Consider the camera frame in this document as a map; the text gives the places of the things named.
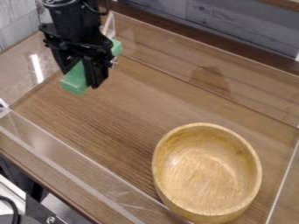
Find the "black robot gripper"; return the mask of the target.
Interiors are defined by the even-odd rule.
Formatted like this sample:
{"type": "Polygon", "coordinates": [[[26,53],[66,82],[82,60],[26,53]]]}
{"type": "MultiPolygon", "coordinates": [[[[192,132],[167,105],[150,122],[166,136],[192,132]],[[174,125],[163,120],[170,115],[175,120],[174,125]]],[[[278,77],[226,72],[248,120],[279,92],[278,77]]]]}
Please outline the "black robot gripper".
{"type": "Polygon", "coordinates": [[[87,85],[99,88],[108,78],[108,67],[91,57],[82,59],[78,50],[62,49],[68,44],[99,46],[108,40],[99,29],[108,9],[99,9],[99,0],[42,0],[42,6],[51,14],[51,22],[42,23],[40,31],[62,72],[66,74],[82,61],[87,85]]]}

